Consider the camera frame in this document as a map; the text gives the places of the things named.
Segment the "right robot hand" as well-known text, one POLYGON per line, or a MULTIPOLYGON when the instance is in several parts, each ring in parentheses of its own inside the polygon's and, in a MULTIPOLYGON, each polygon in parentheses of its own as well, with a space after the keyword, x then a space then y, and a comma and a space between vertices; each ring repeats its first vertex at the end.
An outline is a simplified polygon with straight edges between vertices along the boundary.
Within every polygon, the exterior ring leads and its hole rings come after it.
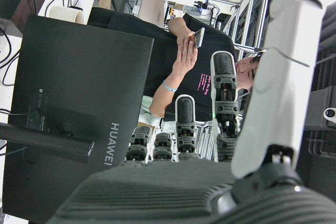
POLYGON ((50 223, 335 223, 335 203, 295 172, 321 23, 334 1, 272 0, 231 163, 190 158, 99 172, 50 223))

